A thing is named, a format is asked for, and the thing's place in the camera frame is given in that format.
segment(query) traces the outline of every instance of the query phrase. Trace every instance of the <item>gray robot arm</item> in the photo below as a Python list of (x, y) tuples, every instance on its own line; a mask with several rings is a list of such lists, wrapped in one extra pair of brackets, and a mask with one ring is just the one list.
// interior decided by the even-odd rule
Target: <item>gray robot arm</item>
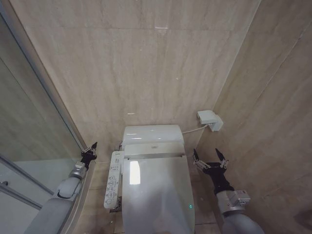
[(223, 234), (264, 234), (261, 227), (244, 215), (245, 206), (250, 202), (246, 191), (236, 191), (226, 180), (224, 173), (227, 169), (228, 160), (223, 154), (215, 149), (220, 162), (205, 163), (199, 160), (194, 149), (194, 164), (203, 173), (210, 176), (214, 183), (214, 194), (218, 199), (218, 207), (223, 215)]
[(30, 223), (24, 234), (58, 234), (79, 194), (89, 164), (97, 158), (97, 143), (81, 152), (82, 160), (76, 162), (67, 179), (58, 186), (52, 198), (48, 200)]

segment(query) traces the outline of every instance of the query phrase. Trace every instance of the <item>bidet toilet seat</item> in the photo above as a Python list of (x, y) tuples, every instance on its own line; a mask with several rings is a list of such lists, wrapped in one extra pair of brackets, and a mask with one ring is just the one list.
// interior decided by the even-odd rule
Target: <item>bidet toilet seat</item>
[(124, 159), (126, 234), (193, 234), (194, 205), (186, 156)]

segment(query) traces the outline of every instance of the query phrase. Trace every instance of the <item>toilet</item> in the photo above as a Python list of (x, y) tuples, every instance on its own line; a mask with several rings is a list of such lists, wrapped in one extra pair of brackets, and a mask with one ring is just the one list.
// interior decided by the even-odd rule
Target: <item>toilet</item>
[[(126, 127), (121, 149), (113, 155), (109, 180), (119, 174), (120, 162), (122, 192), (115, 193), (122, 196), (126, 234), (194, 233), (193, 193), (178, 125)], [(104, 206), (110, 202), (108, 194)]]

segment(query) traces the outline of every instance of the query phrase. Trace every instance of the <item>shower enclosure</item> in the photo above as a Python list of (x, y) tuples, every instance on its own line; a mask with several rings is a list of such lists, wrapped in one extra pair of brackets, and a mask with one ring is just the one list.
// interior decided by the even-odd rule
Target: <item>shower enclosure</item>
[(0, 232), (22, 234), (82, 147), (3, 14), (0, 78)]

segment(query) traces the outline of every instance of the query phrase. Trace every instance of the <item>marble wall tile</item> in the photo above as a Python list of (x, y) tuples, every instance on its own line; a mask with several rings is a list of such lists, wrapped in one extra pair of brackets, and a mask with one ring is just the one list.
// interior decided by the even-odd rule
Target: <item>marble wall tile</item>
[[(198, 126), (196, 112), (213, 107), (243, 40), (230, 31), (26, 27), (26, 32), (86, 143), (105, 145), (121, 141), (126, 125)], [(187, 136), (187, 152), (199, 137), (200, 132)]]
[(11, 0), (25, 26), (235, 30), (260, 0)]
[(114, 227), (114, 233), (119, 234), (119, 233), (124, 233), (124, 228), (123, 228), (123, 222), (122, 222), (122, 212), (116, 213), (116, 221), (115, 221), (115, 227)]
[(195, 224), (216, 223), (215, 215), (210, 207), (207, 195), (200, 182), (192, 183)]
[(310, 0), (262, 0), (250, 32), (298, 39), (311, 16)]
[[(305, 2), (301, 8), (309, 7), (309, 4)], [(296, 9), (295, 5), (292, 3), (292, 7), (285, 8), (290, 15)], [(230, 159), (226, 177), (235, 188), (246, 189), (257, 201), (250, 203), (250, 214), (259, 218), (256, 221), (268, 233), (276, 231), (274, 226), (279, 227), (277, 231), (281, 233), (295, 230), (310, 232), (303, 226), (298, 227), (294, 218), (295, 214), (310, 206), (307, 201), (308, 180), (303, 178), (311, 173), (309, 158), (312, 151), (309, 143), (312, 135), (312, 16), (309, 20), (300, 14), (292, 19), (300, 22), (305, 19), (306, 23), (298, 24), (301, 25), (300, 30), (292, 29), (291, 23), (289, 38), (283, 34), (287, 24), (284, 23), (285, 28), (282, 29), (282, 22), (279, 22), (284, 21), (284, 17), (278, 18), (278, 23), (272, 21), (278, 25), (275, 32), (247, 34), (214, 109), (224, 120), (224, 125), (218, 133), (205, 130), (197, 147), (204, 160), (216, 159), (214, 148), (220, 149)], [(293, 46), (284, 47), (283, 43), (277, 43), (266, 49), (276, 38), (292, 41), (294, 31), (303, 33), (298, 35)], [(260, 38), (259, 42), (266, 38), (257, 43), (259, 48), (267, 50), (265, 54), (261, 55), (261, 49), (258, 53), (245, 49), (250, 44), (251, 35)], [(300, 186), (288, 185), (296, 181)], [(282, 206), (284, 210), (280, 214), (278, 210)]]
[(311, 9), (311, 1), (304, 0), (261, 2), (214, 107), (225, 124), (229, 123), (228, 131), (235, 131), (250, 113), (267, 83), (307, 28), (312, 18)]
[[(98, 161), (108, 162), (127, 125), (198, 127), (259, 1), (11, 3), (83, 139), (99, 141)], [(188, 155), (200, 136), (185, 136)]]
[(89, 190), (106, 189), (110, 163), (96, 163)]
[(74, 234), (114, 233), (115, 214), (103, 206), (105, 189), (89, 190)]
[(195, 234), (220, 234), (216, 223), (195, 225)]

